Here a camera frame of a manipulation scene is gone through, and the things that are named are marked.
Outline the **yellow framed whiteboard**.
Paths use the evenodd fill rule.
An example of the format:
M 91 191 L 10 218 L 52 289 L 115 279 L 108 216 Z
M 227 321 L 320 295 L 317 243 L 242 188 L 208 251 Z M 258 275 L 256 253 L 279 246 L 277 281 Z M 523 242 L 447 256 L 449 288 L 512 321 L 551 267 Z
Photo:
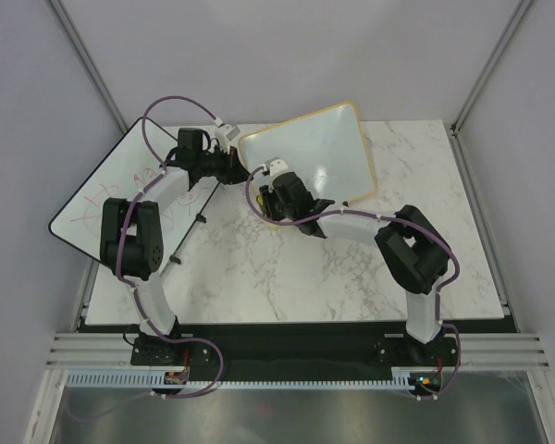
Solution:
M 362 200 L 376 191 L 372 155 L 354 104 L 332 105 L 310 114 L 278 123 L 245 135 L 238 142 L 240 160 L 250 172 L 246 201 L 265 222 L 256 202 L 259 188 L 271 179 L 262 174 L 262 164 L 281 158 L 317 199 L 335 202 Z M 291 223 L 276 225 L 295 227 Z

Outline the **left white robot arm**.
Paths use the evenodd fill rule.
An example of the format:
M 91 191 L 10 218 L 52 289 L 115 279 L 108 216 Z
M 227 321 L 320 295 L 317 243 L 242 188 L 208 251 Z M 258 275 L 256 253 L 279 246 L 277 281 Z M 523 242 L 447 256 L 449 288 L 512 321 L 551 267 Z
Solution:
M 178 362 L 184 343 L 171 334 L 178 319 L 168 305 L 159 275 L 166 258 L 161 214 L 201 179 L 233 185 L 248 178 L 232 145 L 239 133 L 238 127 L 228 124 L 218 124 L 213 134 L 180 129 L 177 145 L 165 157 L 154 154 L 159 167 L 154 179 L 130 201 L 108 198 L 103 204 L 100 263 L 129 288 L 141 331 L 157 336 L 151 351 L 163 364 Z

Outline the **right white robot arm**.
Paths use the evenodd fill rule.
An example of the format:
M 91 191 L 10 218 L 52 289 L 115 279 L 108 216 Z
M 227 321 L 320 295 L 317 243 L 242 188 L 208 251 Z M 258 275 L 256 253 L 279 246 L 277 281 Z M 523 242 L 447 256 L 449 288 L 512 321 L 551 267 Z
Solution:
M 441 330 L 436 285 L 448 271 L 450 248 L 418 208 L 405 205 L 390 216 L 339 208 L 332 200 L 313 197 L 293 172 L 261 186 L 258 203 L 263 217 L 276 225 L 291 223 L 309 237 L 377 247 L 405 291 L 406 357 L 414 364 L 436 357 L 435 337 Z

